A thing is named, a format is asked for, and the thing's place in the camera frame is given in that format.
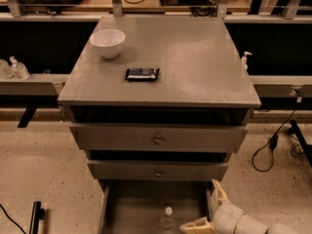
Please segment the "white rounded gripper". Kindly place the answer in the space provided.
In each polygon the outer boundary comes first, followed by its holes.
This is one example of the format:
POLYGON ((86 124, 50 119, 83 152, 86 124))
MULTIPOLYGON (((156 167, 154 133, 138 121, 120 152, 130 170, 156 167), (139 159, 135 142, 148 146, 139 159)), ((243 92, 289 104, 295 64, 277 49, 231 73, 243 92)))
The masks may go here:
POLYGON ((213 225, 206 217, 184 223, 179 230, 183 234, 266 234, 268 226, 246 214, 230 203, 219 181, 212 180, 219 207, 214 212, 213 225))

